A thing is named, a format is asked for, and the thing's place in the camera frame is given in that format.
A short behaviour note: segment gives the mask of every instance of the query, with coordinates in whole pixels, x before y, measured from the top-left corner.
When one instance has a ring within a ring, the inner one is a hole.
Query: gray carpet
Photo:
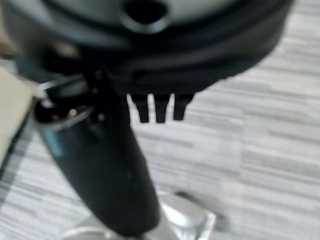
[[[140,124],[131,105],[157,186],[215,211],[213,240],[320,239],[319,64],[320,1],[301,0],[275,52],[184,122]],[[0,240],[53,240],[89,214],[28,122],[2,172]]]

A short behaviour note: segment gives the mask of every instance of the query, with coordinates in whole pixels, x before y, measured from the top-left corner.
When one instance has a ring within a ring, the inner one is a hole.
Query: shiny metal part
[[[180,196],[159,193],[162,206],[158,227],[142,237],[143,240],[208,240],[216,215]],[[107,229],[94,216],[63,233],[59,240],[134,240]]]

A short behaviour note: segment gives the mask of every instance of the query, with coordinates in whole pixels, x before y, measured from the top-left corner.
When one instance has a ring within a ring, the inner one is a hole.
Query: chrome base
[[[162,206],[159,226],[141,240],[208,240],[216,215],[180,196],[160,192]],[[94,216],[64,232],[60,240],[134,240],[117,235]]]

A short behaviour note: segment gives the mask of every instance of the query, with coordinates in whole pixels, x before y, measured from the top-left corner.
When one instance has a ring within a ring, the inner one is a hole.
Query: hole
[[[153,24],[166,16],[167,7],[153,0],[131,0],[124,6],[126,14],[139,24]]]

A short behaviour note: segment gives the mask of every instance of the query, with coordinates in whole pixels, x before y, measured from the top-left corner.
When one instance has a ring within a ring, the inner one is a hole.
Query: black pole
[[[64,113],[59,106],[49,109],[38,102],[35,121],[58,166],[91,211],[120,235],[141,236],[158,225],[159,203],[123,104],[112,94],[104,98],[104,109],[82,106]]]

